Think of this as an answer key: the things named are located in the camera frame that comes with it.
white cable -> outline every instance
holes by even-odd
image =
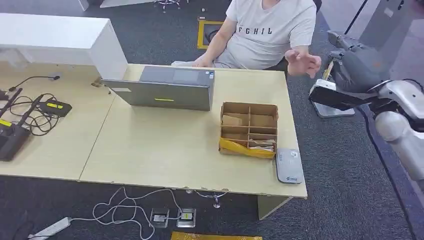
[[[111,204],[112,204],[112,199],[118,194],[118,192],[120,191],[120,190],[123,190],[123,194],[125,195],[125,198],[123,199],[123,200],[121,200],[117,205],[115,205],[115,206],[113,206],[113,207],[111,207],[107,212],[105,212],[103,215],[101,215],[101,216],[96,216],[96,208],[98,207],[98,206],[100,206],[100,205],[106,205],[106,206],[110,206]],[[147,214],[146,214],[146,211],[141,207],[141,206],[138,206],[137,205],[137,203],[136,203],[136,200],[139,200],[139,199],[143,199],[143,198],[145,198],[145,197],[147,197],[147,196],[149,196],[149,195],[152,195],[152,194],[154,194],[154,193],[157,193],[157,192],[163,192],[163,191],[169,191],[170,193],[171,193],[171,195],[172,195],[172,199],[173,199],[173,202],[175,203],[175,205],[176,205],[176,207],[179,209],[179,215],[177,216],[177,217],[167,217],[167,219],[171,219],[171,220],[177,220],[177,219],[180,219],[181,218],[181,215],[182,215],[182,210],[181,210],[181,207],[177,204],[177,201],[175,200],[175,196],[174,196],[174,193],[173,193],[173,191],[172,190],[170,190],[170,189],[160,189],[160,190],[156,190],[156,191],[152,191],[152,192],[149,192],[149,193],[147,193],[146,195],[144,195],[144,196],[140,196],[140,197],[129,197],[128,195],[127,195],[127,192],[126,192],[126,190],[125,190],[125,187],[120,187],[111,197],[110,197],[110,199],[109,199],[109,202],[108,203],[106,203],[106,202],[99,202],[99,203],[97,203],[95,206],[94,206],[94,208],[93,208],[93,210],[92,210],[92,216],[93,216],[93,218],[71,218],[70,219],[70,222],[72,222],[72,221],[74,221],[74,220],[77,220],[77,221],[96,221],[96,222],[98,222],[99,224],[102,224],[102,225],[110,225],[110,224],[124,224],[124,223],[136,223],[136,224],[138,224],[138,226],[140,227],[140,239],[141,240],[149,240],[150,238],[152,238],[153,237],[153,235],[155,234],[155,227],[152,225],[152,223],[150,222],[150,220],[149,220],[149,218],[147,217]],[[125,200],[131,200],[133,203],[134,203],[134,205],[121,205]],[[132,217],[130,218],[130,219],[127,219],[127,220],[115,220],[115,212],[116,212],[116,210],[118,209],[118,208],[134,208],[134,213],[133,213],[133,215],[132,215]],[[145,217],[145,219],[146,219],[146,221],[148,222],[148,225],[149,225],[149,227],[151,227],[152,228],[152,232],[151,232],[151,234],[150,234],[150,236],[148,236],[147,238],[144,238],[143,237],[143,227],[142,227],[142,224],[140,223],[140,222],[138,222],[137,220],[134,220],[134,218],[136,217],[136,213],[137,213],[137,209],[141,209],[141,211],[143,212],[143,214],[144,214],[144,217]],[[109,221],[109,222],[103,222],[103,221],[101,221],[101,218],[103,218],[103,217],[105,217],[107,214],[109,214],[110,212],[112,211],[112,220],[111,221]]]
[[[197,193],[200,197],[204,197],[204,198],[208,198],[208,199],[217,199],[220,198],[222,196],[224,196],[225,194],[227,194],[228,192],[224,192],[221,194],[215,194],[215,195],[206,195],[206,194],[201,194],[200,192],[194,190],[195,193]]]

printed text on t-shirt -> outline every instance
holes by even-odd
[[[268,28],[268,31],[266,31],[265,28],[248,28],[246,27],[245,29],[243,29],[242,26],[238,27],[238,32],[241,33],[243,30],[243,32],[245,32],[246,34],[254,34],[254,35],[264,35],[264,34],[272,34],[273,31],[271,31],[271,28]]]

white cabinet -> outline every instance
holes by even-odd
[[[127,70],[107,18],[0,13],[0,34],[0,49],[17,49],[30,63],[93,65],[114,80]]]

wooden desk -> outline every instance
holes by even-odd
[[[51,81],[33,78],[21,87],[21,96],[35,99],[40,94],[54,94],[73,109],[45,136],[32,136],[13,161],[0,161],[0,175],[78,180],[114,99],[105,87],[91,83],[99,77],[94,66],[57,66],[31,64],[23,72],[0,61],[0,89],[7,90],[31,76],[60,72],[61,78]],[[28,105],[14,108],[24,113]],[[19,120],[5,114],[2,119]]]
[[[129,64],[137,81],[143,65]],[[258,195],[263,219],[292,197],[306,198],[305,182],[277,180],[274,160],[218,152],[223,102],[278,106],[278,146],[299,149],[283,72],[216,69],[212,111],[130,106],[116,97],[80,181]]]

gray carpet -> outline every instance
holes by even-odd
[[[83,15],[110,18],[125,56],[130,63],[169,64],[174,60],[193,60],[202,54],[196,49],[197,17],[222,20],[226,0],[193,0],[182,10],[170,6],[166,14],[151,4],[99,9],[91,6]],[[55,15],[43,9],[33,14]],[[77,12],[57,15],[77,16]],[[333,48],[326,41],[328,26],[319,13],[312,52],[325,56]],[[378,159],[358,114],[353,117],[321,119],[308,100],[313,81],[307,77],[289,77],[292,112],[302,156],[308,199],[294,199],[263,221],[257,221],[254,196],[228,194],[222,207],[212,207],[210,199],[176,191],[182,207],[198,210],[195,229],[184,232],[219,235],[262,236],[264,240],[321,239],[412,239],[404,213],[391,182]],[[424,239],[424,213],[396,155],[371,129],[391,176],[400,189],[417,239]],[[39,231],[59,219],[91,216],[92,207],[107,201],[119,186],[51,179],[0,177],[0,240],[10,240],[15,229],[33,221]],[[154,190],[128,187],[131,196]],[[168,206],[176,210],[168,193],[151,196],[140,204]],[[154,240],[168,240],[176,230],[159,229]],[[51,239],[136,240],[138,226],[122,224],[102,226],[95,222],[75,221],[71,227]]]

